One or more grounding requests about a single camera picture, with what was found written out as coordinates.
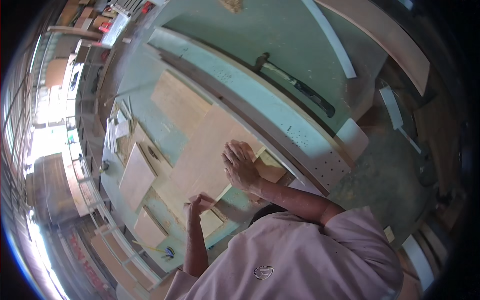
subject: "person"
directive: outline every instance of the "person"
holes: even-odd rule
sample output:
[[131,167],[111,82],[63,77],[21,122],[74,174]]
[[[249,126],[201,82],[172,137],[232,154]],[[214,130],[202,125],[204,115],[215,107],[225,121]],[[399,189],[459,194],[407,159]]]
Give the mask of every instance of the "person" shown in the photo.
[[183,271],[172,299],[395,299],[399,260],[368,207],[345,211],[332,201],[260,177],[242,143],[225,144],[225,173],[235,188],[284,211],[258,218],[208,266],[197,197],[187,204]]

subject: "concrete floor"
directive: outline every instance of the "concrete floor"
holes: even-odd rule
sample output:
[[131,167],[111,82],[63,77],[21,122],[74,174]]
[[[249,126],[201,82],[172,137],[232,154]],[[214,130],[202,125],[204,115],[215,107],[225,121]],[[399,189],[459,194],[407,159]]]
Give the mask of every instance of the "concrete floor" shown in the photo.
[[[102,124],[112,107],[112,103],[103,107],[103,101],[117,93],[129,56],[139,46],[139,37],[147,30],[152,18],[158,15],[156,9],[128,26],[123,36],[132,37],[130,44],[119,42],[112,49],[115,57],[107,70],[99,104]],[[331,190],[329,199],[345,209],[369,205],[381,225],[392,228],[396,237],[392,245],[399,248],[416,229],[426,208],[434,205],[433,188],[422,186],[418,180],[419,169],[428,164],[425,155],[415,152],[406,138],[392,129],[381,100],[376,98],[374,106],[377,108],[375,125],[363,128],[369,137],[369,145],[357,159],[357,167]],[[405,114],[404,122],[405,131],[414,134],[411,117]],[[247,225],[248,222],[212,247],[208,251],[210,262],[226,249],[231,237]]]

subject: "shirt logo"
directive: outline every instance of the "shirt logo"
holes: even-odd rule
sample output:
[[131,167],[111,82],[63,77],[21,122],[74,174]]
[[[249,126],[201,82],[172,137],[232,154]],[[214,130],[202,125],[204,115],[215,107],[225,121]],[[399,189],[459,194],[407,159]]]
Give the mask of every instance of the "shirt logo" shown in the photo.
[[273,274],[273,271],[275,268],[268,266],[268,265],[263,265],[258,268],[256,268],[253,271],[253,276],[257,278],[258,280],[264,280],[270,277],[271,274]]

